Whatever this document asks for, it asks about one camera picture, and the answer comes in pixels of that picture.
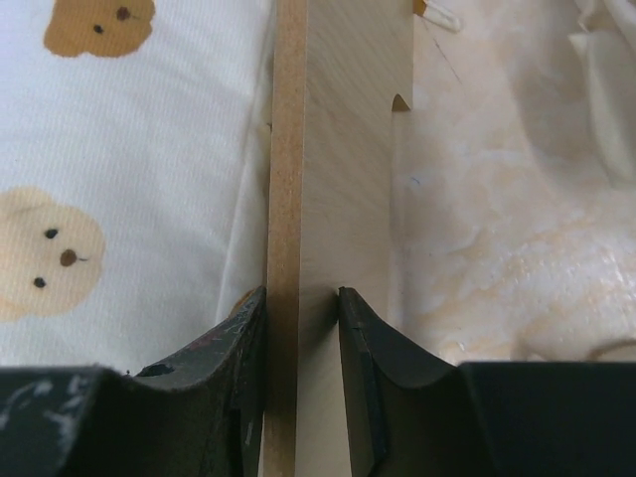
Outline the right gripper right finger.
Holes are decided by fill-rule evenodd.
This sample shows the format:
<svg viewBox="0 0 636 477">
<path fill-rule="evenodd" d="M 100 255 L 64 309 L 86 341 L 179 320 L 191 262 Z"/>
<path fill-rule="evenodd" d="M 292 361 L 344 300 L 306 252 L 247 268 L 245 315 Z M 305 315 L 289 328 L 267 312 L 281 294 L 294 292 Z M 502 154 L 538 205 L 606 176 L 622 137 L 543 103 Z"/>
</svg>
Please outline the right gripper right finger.
<svg viewBox="0 0 636 477">
<path fill-rule="evenodd" d="M 356 476 L 631 476 L 631 363 L 452 366 L 338 296 Z"/>
</svg>

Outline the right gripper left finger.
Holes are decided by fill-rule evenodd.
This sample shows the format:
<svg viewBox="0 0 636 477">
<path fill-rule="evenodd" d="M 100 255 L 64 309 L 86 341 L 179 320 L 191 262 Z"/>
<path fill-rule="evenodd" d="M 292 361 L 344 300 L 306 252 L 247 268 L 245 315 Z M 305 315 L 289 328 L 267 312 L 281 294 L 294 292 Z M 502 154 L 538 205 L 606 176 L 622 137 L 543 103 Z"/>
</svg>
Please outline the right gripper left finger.
<svg viewBox="0 0 636 477">
<path fill-rule="evenodd" d="M 266 291 L 178 352 L 124 375 L 1 371 L 5 476 L 254 476 L 265 400 Z"/>
</svg>

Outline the bear print white cushion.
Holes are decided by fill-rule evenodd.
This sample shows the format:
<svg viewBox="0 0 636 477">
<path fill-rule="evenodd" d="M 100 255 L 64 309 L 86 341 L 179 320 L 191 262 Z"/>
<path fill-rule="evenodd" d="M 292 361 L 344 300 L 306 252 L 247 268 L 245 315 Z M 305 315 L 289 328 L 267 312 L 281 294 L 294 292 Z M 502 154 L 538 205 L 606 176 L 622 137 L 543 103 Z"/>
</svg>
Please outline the bear print white cushion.
<svg viewBox="0 0 636 477">
<path fill-rule="evenodd" d="M 137 372 L 263 279 L 274 5 L 1 5 L 1 363 Z"/>
</svg>

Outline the wooden pet bed frame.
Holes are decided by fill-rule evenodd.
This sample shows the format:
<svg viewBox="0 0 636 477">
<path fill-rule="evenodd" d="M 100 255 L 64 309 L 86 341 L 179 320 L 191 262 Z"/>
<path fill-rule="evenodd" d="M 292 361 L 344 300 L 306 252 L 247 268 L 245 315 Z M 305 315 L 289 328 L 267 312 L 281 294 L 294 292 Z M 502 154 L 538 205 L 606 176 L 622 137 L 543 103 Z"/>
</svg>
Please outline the wooden pet bed frame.
<svg viewBox="0 0 636 477">
<path fill-rule="evenodd" d="M 343 286 L 389 305 L 393 118 L 412 104 L 412 4 L 276 5 L 263 472 L 350 474 Z"/>
</svg>

